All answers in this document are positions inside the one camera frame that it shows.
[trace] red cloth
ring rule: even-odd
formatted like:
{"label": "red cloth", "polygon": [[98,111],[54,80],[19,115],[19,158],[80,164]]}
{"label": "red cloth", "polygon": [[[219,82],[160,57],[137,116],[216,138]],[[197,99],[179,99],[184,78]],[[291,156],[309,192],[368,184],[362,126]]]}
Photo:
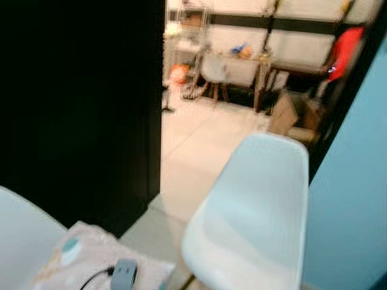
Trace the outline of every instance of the red cloth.
{"label": "red cloth", "polygon": [[344,32],[334,44],[333,56],[336,62],[329,80],[333,81],[342,77],[355,52],[356,46],[364,32],[363,27],[351,28]]}

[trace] white floor tile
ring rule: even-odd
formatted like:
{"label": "white floor tile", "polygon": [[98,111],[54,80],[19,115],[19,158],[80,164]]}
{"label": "white floor tile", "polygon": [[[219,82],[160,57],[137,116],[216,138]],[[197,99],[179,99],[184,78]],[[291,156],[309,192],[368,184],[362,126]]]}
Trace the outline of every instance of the white floor tile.
{"label": "white floor tile", "polygon": [[[182,100],[171,94],[173,114],[164,113],[161,140],[161,193],[123,235],[121,243],[150,257],[176,263],[167,290],[190,276],[180,253],[186,224],[209,194],[238,144],[267,130],[270,118],[250,108],[212,100]],[[210,290],[194,281],[188,290]]]}

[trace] light blue wall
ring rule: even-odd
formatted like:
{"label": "light blue wall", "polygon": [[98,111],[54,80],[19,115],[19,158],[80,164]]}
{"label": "light blue wall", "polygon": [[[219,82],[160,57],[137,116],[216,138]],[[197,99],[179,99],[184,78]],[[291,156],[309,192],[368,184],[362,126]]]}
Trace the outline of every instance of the light blue wall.
{"label": "light blue wall", "polygon": [[387,41],[310,186],[303,282],[366,290],[387,271]]}

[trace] black cable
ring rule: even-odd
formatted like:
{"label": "black cable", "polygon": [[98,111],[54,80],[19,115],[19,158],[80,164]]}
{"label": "black cable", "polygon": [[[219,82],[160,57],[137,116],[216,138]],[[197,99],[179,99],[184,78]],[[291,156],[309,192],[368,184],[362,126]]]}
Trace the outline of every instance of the black cable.
{"label": "black cable", "polygon": [[270,17],[268,18],[268,24],[267,24],[267,32],[266,32],[266,37],[265,37],[265,41],[264,41],[264,44],[262,46],[262,50],[261,52],[264,53],[265,51],[267,51],[267,43],[268,43],[268,39],[273,31],[273,25],[274,25],[274,16],[277,14],[277,11],[278,11],[278,8],[279,8],[279,5],[280,5],[280,0],[276,0],[276,2],[274,3],[274,10],[273,12],[271,13]]}
{"label": "black cable", "polygon": [[82,285],[82,287],[81,287],[79,290],[83,290],[83,289],[86,287],[86,285],[87,285],[88,283],[90,283],[90,281],[91,281],[92,279],[96,278],[98,275],[101,275],[101,274],[103,274],[103,273],[108,273],[109,276],[112,276],[112,275],[113,275],[113,272],[114,272],[114,268],[115,268],[114,266],[111,266],[111,267],[109,267],[109,268],[107,268],[107,269],[104,269],[104,270],[102,270],[102,271],[96,272],[93,276],[91,276],[91,277],[85,282],[85,284]]}

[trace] black door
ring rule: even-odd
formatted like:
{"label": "black door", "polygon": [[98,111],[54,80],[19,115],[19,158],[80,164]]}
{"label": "black door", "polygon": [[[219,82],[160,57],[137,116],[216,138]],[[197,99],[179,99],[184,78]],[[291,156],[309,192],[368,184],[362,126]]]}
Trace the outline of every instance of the black door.
{"label": "black door", "polygon": [[1,1],[0,185],[67,227],[129,228],[160,185],[163,15],[163,1]]}

